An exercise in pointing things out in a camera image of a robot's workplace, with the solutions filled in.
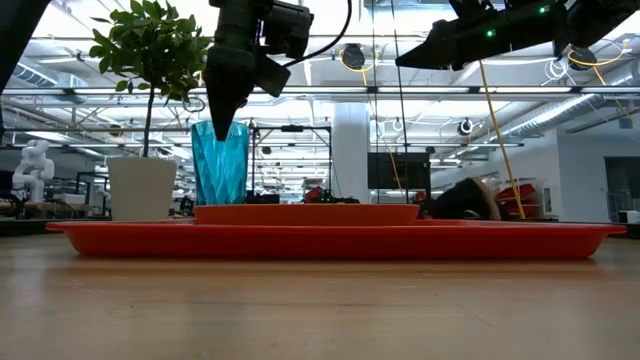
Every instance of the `red plastic tray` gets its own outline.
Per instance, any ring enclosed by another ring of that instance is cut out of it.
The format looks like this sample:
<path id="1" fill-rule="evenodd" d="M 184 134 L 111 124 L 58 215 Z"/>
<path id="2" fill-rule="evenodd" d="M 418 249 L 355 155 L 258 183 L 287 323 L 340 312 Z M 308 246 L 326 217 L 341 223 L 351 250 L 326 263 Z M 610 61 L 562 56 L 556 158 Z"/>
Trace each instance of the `red plastic tray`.
<path id="1" fill-rule="evenodd" d="M 89 256 L 279 259 L 576 259 L 623 226 L 419 221 L 414 226 L 292 227 L 50 223 Z"/>

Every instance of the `black monitor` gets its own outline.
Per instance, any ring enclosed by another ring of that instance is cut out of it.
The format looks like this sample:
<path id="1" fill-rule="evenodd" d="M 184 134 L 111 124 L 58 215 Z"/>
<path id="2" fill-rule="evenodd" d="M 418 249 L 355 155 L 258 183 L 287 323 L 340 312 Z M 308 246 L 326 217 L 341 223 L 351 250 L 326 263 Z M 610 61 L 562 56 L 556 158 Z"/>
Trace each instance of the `black monitor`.
<path id="1" fill-rule="evenodd" d="M 402 189 L 430 191 L 431 165 L 428 153 L 393 154 L 393 158 Z M 398 190 L 398 181 L 389 153 L 369 153 L 368 168 L 369 189 Z"/>

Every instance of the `desk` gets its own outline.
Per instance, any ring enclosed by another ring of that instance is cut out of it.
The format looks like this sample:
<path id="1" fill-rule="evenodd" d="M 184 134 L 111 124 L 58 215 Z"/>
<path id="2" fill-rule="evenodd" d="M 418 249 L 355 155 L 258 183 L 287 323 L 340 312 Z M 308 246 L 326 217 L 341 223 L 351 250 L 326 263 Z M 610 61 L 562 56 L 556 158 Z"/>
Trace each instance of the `desk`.
<path id="1" fill-rule="evenodd" d="M 578 262 L 78 258 L 0 239 L 0 359 L 638 359 L 640 242 Z"/>

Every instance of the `metal rack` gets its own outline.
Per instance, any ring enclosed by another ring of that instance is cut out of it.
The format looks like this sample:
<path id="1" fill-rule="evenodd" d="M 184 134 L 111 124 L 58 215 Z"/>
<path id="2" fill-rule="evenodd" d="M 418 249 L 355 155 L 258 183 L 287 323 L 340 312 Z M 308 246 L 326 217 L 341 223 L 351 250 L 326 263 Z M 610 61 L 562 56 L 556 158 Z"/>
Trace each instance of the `metal rack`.
<path id="1" fill-rule="evenodd" d="M 264 141 L 269 135 L 271 135 L 274 131 L 281 131 L 285 133 L 300 133 L 304 131 L 312 131 L 315 133 L 322 141 L 327 148 L 329 149 L 329 191 L 331 191 L 331 177 L 332 177 L 332 169 L 333 169 L 333 147 L 332 147 L 332 134 L 331 134 L 331 126 L 300 126 L 300 125 L 285 125 L 285 126 L 255 126 L 253 124 L 249 125 L 249 130 L 251 131 L 251 191 L 255 192 L 256 189 L 256 149 L 260 147 L 262 141 Z M 265 130 L 266 133 L 264 135 L 260 135 L 260 139 L 258 141 L 258 134 L 260 130 Z M 327 131 L 329 133 L 329 141 L 325 141 L 317 131 Z M 296 144 L 282 144 L 285 146 L 297 146 Z"/>

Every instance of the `orange tray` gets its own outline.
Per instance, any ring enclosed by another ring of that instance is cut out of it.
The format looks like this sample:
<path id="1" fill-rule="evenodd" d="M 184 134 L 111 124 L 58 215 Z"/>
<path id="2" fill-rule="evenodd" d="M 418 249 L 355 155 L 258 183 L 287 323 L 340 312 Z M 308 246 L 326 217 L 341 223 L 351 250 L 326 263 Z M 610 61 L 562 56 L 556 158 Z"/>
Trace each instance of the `orange tray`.
<path id="1" fill-rule="evenodd" d="M 195 223 L 262 226 L 404 226 L 416 221 L 418 205 L 242 204 L 196 206 Z"/>
<path id="2" fill-rule="evenodd" d="M 50 223 L 83 255 L 277 259 L 578 259 L 623 226 L 418 221 L 412 226 Z"/>

